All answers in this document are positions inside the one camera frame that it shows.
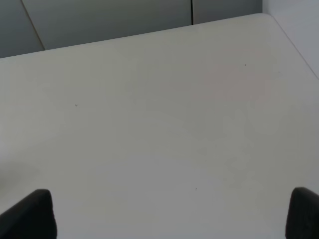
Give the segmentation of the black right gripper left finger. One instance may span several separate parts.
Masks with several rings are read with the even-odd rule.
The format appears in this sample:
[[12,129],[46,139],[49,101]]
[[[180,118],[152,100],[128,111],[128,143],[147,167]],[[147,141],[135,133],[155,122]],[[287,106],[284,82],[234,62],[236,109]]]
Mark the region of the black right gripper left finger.
[[0,215],[2,239],[56,239],[52,196],[37,189]]

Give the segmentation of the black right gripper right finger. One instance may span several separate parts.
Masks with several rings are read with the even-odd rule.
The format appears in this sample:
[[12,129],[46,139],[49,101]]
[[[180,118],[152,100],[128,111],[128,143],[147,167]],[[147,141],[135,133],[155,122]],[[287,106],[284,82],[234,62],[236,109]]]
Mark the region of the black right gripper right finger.
[[319,239],[319,196],[305,187],[292,191],[286,220],[287,239]]

